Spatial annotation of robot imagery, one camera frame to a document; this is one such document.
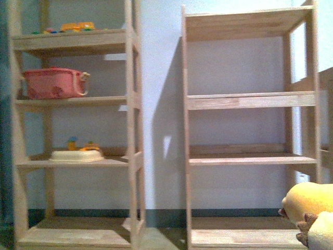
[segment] pink basket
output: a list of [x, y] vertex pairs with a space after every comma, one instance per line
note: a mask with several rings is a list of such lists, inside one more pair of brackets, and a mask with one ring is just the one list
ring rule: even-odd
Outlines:
[[30, 99], [59, 99], [82, 97], [87, 94], [84, 82], [89, 77], [73, 69], [49, 68], [29, 70], [23, 73], [28, 82]]

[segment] shelf board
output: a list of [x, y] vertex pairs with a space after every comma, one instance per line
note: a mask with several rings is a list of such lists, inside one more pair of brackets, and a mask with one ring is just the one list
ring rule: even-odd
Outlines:
[[124, 29], [12, 37], [16, 51], [39, 58], [125, 53]]
[[231, 109], [314, 106], [313, 91], [224, 95], [189, 95], [188, 109]]
[[192, 223], [194, 248], [307, 249], [296, 239], [296, 226], [280, 217], [201, 217]]
[[83, 107], [83, 106], [107, 106], [126, 105], [126, 96], [105, 96], [105, 97], [79, 97], [68, 99], [48, 100], [16, 100], [15, 104], [25, 107]]
[[130, 248], [130, 222], [130, 218], [53, 217], [29, 229], [18, 246]]
[[209, 41], [282, 36], [299, 25], [313, 6], [239, 14], [189, 14], [187, 40]]
[[316, 159], [291, 153], [190, 155], [190, 166], [315, 164]]
[[104, 156], [106, 159], [84, 162], [84, 163], [63, 163], [49, 161], [48, 158], [40, 160], [29, 160], [24, 163], [17, 164], [18, 168], [113, 168], [113, 167], [128, 167], [127, 156]]

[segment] yellow plush toy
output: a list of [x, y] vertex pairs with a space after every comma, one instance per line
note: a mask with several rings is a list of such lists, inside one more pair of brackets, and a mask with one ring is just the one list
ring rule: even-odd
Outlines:
[[297, 225], [297, 239], [310, 250], [333, 249], [333, 184], [295, 185], [279, 213]]

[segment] wooden frame post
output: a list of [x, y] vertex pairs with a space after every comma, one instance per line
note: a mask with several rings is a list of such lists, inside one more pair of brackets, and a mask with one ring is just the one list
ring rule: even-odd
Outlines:
[[191, 208], [191, 170], [189, 164], [189, 113], [188, 113], [188, 77], [187, 77], [187, 37], [185, 6], [182, 6], [182, 48], [183, 48], [183, 98], [184, 98], [184, 146], [185, 146], [185, 174], [186, 174], [186, 221], [187, 248], [192, 249], [192, 208]]

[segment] cream plastic tray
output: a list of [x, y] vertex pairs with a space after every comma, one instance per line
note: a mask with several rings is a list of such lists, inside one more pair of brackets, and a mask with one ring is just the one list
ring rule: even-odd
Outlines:
[[104, 157], [97, 150], [90, 151], [53, 151], [50, 161], [63, 163], [90, 163], [103, 160]]

